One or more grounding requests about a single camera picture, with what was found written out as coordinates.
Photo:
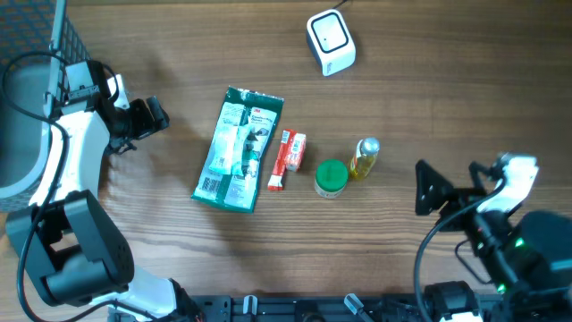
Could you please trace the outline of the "green lid jar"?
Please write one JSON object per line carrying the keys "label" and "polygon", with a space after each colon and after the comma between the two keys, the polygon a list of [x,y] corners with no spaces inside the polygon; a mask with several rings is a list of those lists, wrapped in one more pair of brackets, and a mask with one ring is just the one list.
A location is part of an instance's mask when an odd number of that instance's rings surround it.
{"label": "green lid jar", "polygon": [[327,159],[316,169],[315,191],[326,199],[337,198],[349,180],[347,167],[338,159]]}

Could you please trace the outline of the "red tissue pack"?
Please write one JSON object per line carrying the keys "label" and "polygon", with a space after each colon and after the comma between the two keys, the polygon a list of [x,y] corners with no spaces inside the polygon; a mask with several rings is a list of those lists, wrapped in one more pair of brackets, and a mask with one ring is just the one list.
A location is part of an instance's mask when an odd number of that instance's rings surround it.
{"label": "red tissue pack", "polygon": [[285,158],[286,169],[291,172],[297,172],[300,168],[307,137],[303,133],[295,133],[289,140],[288,152]]}

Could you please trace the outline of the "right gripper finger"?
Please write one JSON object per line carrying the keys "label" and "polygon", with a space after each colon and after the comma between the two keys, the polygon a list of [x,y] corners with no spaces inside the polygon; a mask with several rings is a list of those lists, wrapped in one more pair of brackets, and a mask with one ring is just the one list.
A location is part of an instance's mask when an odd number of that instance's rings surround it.
{"label": "right gripper finger", "polygon": [[485,179],[489,179],[490,169],[485,165],[473,161],[469,165],[468,170],[474,187],[479,190],[484,190],[484,184],[481,177],[483,176]]}
{"label": "right gripper finger", "polygon": [[418,216],[428,216],[440,209],[453,194],[453,185],[425,160],[416,163],[416,204]]}

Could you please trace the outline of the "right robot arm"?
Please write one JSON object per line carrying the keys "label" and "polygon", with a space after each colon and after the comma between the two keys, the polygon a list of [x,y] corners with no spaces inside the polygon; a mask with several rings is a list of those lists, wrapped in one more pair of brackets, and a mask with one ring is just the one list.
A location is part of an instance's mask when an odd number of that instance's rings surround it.
{"label": "right robot arm", "polygon": [[[571,220],[532,211],[512,225],[539,171],[535,157],[504,154],[491,166],[473,162],[470,188],[456,188],[426,161],[416,163],[416,214],[440,218],[421,242],[414,294],[424,321],[569,321]],[[462,232],[500,298],[482,307],[464,282],[420,285],[425,249],[439,232]]]}

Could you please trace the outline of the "red white snack packet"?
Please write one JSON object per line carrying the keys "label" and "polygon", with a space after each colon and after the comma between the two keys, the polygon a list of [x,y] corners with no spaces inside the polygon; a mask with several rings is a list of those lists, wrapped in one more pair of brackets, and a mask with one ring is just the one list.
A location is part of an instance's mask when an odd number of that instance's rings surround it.
{"label": "red white snack packet", "polygon": [[282,177],[286,170],[285,158],[289,153],[290,144],[293,141],[293,138],[296,134],[297,132],[292,129],[285,129],[282,132],[282,138],[278,150],[278,155],[274,163],[273,171],[270,176],[269,182],[267,184],[267,189],[269,191],[283,190]]}

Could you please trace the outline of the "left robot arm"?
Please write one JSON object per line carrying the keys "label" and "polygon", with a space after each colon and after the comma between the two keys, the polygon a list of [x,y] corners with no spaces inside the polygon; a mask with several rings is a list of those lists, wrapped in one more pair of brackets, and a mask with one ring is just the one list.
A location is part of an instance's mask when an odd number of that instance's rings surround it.
{"label": "left robot arm", "polygon": [[137,267],[130,246],[97,199],[100,161],[122,154],[170,124],[155,97],[116,105],[113,70],[95,60],[65,65],[69,89],[61,108],[46,118],[51,150],[30,204],[7,217],[19,257],[16,290],[25,315],[37,320],[25,282],[42,301],[70,305],[82,316],[107,307],[111,319],[200,321],[204,315],[172,279]]}

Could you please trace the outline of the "green foil packet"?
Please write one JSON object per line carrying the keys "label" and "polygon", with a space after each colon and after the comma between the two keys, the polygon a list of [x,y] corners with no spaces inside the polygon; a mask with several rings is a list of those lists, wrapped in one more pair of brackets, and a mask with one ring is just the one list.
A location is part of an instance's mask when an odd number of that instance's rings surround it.
{"label": "green foil packet", "polygon": [[284,99],[229,87],[206,161],[191,197],[215,208],[251,213],[260,168],[280,120]]}

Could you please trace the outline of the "yellow oil bottle silver cap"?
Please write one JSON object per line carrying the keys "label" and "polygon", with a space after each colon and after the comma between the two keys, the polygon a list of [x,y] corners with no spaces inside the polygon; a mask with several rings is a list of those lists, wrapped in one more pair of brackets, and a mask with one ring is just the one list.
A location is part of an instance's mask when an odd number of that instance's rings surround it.
{"label": "yellow oil bottle silver cap", "polygon": [[373,168],[381,148],[380,141],[375,137],[362,139],[358,142],[355,153],[349,161],[349,176],[353,180],[365,179]]}

